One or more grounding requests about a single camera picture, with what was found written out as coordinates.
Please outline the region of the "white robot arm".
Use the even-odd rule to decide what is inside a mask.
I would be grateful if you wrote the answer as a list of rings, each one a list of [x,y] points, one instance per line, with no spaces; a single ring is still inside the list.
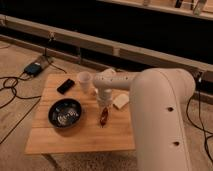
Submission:
[[[100,100],[107,89],[129,92],[139,171],[192,171],[181,105],[194,94],[195,80],[180,68],[95,74]]]

